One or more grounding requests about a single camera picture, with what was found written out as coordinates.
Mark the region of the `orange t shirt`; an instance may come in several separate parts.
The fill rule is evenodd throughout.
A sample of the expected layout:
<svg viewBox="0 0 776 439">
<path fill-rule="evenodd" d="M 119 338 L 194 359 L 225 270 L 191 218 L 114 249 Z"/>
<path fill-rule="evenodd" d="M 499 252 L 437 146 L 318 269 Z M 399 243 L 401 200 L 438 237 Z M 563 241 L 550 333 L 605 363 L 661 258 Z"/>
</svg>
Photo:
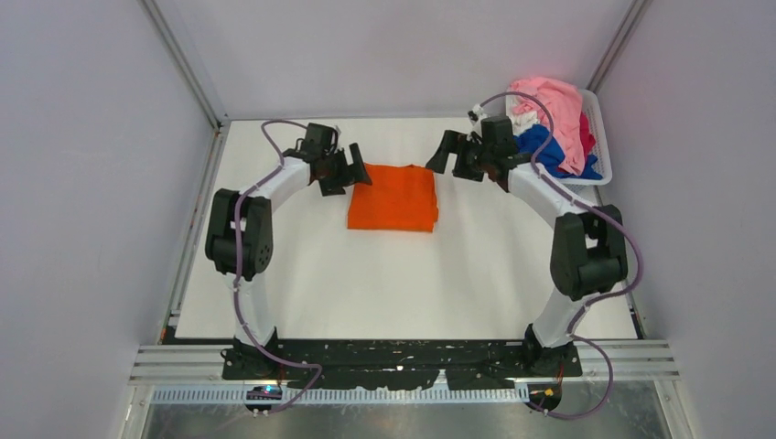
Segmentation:
<svg viewBox="0 0 776 439">
<path fill-rule="evenodd" d="M 350 230 L 434 230 L 439 210 L 431 170 L 368 164 L 366 171 L 372 182 L 353 189 L 347 217 Z"/>
</svg>

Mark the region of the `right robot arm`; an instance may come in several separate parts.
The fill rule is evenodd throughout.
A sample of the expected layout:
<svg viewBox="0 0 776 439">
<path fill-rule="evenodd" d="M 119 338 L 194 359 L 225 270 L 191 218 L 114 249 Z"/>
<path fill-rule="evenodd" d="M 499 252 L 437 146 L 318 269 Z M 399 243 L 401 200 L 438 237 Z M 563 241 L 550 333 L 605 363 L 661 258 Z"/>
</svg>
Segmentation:
<svg viewBox="0 0 776 439">
<path fill-rule="evenodd" d="M 446 130 L 426 168 L 442 174 L 450 157 L 454 177 L 488 178 L 522 200 L 551 226 L 550 275 L 554 289 L 542 313 L 524 332 L 523 369 L 545 375 L 569 358 L 579 321 L 593 303 L 628 273 L 620 211 L 589 206 L 568 191 L 530 152 L 522 152 L 511 121 L 493 116 L 468 134 Z"/>
</svg>

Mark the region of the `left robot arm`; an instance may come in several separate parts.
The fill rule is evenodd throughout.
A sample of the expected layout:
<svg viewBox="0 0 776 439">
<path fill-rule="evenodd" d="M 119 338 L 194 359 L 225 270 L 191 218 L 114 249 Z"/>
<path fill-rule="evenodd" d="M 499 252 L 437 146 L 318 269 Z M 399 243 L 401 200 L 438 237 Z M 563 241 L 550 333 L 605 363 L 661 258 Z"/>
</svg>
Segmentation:
<svg viewBox="0 0 776 439">
<path fill-rule="evenodd" d="M 244 189 L 215 192 L 205 239 L 207 259 L 231 284 L 236 324 L 233 347 L 246 355 L 245 366 L 260 379 L 273 377 L 280 364 L 296 365 L 272 348 L 277 326 L 268 304 L 265 273 L 275 250 L 275 212 L 313 184 L 328 197 L 345 194 L 347 187 L 372 183 L 359 145 L 341 147 L 338 127 L 300 123 L 303 135 L 282 149 L 268 132 L 269 126 L 279 123 L 273 119 L 260 126 L 276 155 L 274 167 Z"/>
</svg>

